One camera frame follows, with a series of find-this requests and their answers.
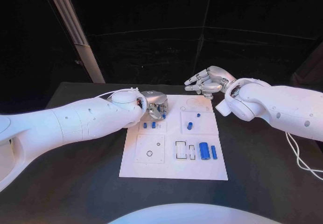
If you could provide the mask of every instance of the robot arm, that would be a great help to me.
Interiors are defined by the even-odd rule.
[[[157,103],[150,95],[158,96]],[[145,110],[164,105],[163,93],[141,94],[137,89],[125,89],[108,99],[95,97],[43,111],[0,115],[0,191],[44,152],[135,125]],[[154,115],[156,119],[163,118],[158,111]]]
[[[223,116],[232,112],[245,121],[259,117],[274,128],[323,141],[323,93],[288,86],[269,86],[252,78],[236,80],[216,66],[196,74],[184,84],[194,81],[196,85],[186,86],[186,90],[202,92],[209,99],[213,92],[225,93],[225,99],[215,107]]]

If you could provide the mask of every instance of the black wall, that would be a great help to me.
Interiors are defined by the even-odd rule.
[[[210,65],[287,84],[320,43],[320,1],[72,1],[105,80],[183,84]]]
[[[59,83],[91,82],[44,0],[1,4],[0,113],[44,108]]]

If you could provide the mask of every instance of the table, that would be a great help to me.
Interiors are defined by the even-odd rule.
[[[47,108],[104,92],[138,87],[194,94],[183,86],[62,83]],[[215,94],[212,105],[223,98]],[[119,178],[127,129],[44,153],[0,192],[0,223],[102,224],[168,203],[206,203],[252,212],[284,224],[323,222],[323,182],[301,170],[284,132],[255,118],[215,110],[228,181]],[[323,168],[313,140],[295,137],[301,158]]]

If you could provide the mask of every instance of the white board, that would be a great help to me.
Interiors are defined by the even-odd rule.
[[[167,99],[166,120],[156,121],[145,114],[140,123],[128,128],[119,177],[228,180],[210,100],[187,95],[167,95]],[[193,123],[192,130],[187,130],[189,122]],[[177,141],[186,142],[186,159],[176,158]],[[209,160],[200,158],[200,142],[209,145]],[[216,160],[210,146],[215,146]]]

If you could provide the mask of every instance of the blue object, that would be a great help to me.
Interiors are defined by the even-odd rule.
[[[215,146],[210,146],[210,150],[212,150],[213,160],[216,160],[218,159],[218,156],[216,156],[216,152],[215,152]]]
[[[189,125],[187,125],[189,130],[192,129],[192,126],[193,126],[193,123],[190,122]]]
[[[200,143],[200,158],[202,158],[202,160],[210,159],[209,146],[207,146],[206,142]]]

